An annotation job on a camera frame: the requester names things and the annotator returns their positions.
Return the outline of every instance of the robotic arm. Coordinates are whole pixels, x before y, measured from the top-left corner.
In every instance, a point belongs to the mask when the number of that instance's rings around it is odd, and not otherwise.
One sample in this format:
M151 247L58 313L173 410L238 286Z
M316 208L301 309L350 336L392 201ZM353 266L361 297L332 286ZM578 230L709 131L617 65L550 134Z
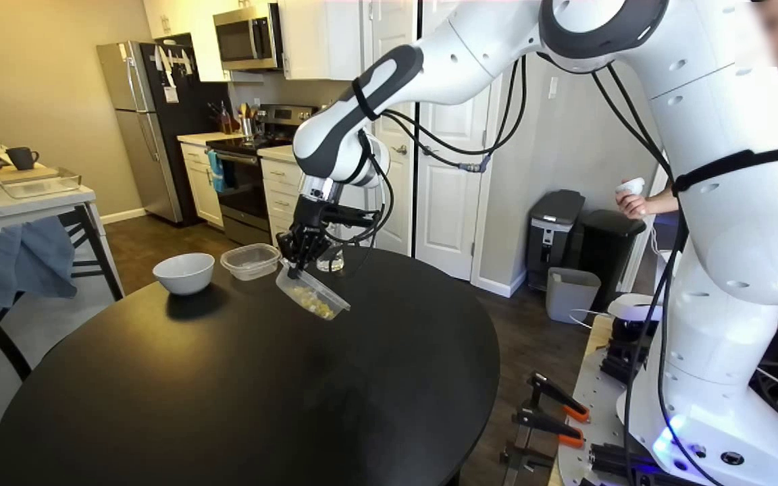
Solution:
M692 483L778 486L778 413L750 388L778 328L778 70L736 59L736 7L712 0L466 0L427 38L392 49L293 134L304 173L278 236L291 273L322 255L338 208L372 184L365 131L396 103L461 103L535 51L588 73L624 59L644 85L689 227L644 366L620 415L658 466Z

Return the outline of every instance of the microwave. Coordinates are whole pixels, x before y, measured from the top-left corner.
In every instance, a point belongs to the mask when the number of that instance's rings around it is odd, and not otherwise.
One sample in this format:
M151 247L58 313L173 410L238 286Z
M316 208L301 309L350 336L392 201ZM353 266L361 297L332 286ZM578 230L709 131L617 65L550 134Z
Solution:
M223 70L281 70L278 1L245 1L212 15Z

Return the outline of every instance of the white cabinet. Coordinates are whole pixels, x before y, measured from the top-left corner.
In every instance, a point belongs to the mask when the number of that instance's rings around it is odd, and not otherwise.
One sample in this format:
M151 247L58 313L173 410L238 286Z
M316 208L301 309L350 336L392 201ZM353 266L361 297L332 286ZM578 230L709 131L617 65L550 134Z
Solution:
M361 0L278 0L278 7L286 77L361 73Z
M196 215L212 227L223 227L222 201L212 189L212 170L204 145L181 142L182 166L189 176Z
M143 7L151 38L192 34L200 81L223 84L228 81L228 70L222 68L212 12L238 5L227 1L143 0Z
M297 209L301 184L304 173L293 161L261 159L261 190L265 190L265 208L269 213L273 246L278 246L274 234L286 232L291 223L291 213Z

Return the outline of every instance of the stove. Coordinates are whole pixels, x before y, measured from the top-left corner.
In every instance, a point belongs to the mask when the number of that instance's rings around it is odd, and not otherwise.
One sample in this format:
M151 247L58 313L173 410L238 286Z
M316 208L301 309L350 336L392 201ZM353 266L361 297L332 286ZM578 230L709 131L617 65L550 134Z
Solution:
M288 145L297 126L312 112L316 108L308 104L261 104L251 119L251 140L231 138L204 142L222 176L218 201L228 239L253 243L266 236L269 223L255 151L265 145Z

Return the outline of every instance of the stainless steel refrigerator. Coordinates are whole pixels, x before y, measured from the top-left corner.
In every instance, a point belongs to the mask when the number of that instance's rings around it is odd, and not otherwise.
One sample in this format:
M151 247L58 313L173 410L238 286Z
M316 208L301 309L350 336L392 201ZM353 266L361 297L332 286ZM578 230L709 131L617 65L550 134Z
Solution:
M145 213L173 223L196 220L176 134L218 128L223 84L200 84L187 38L96 46Z

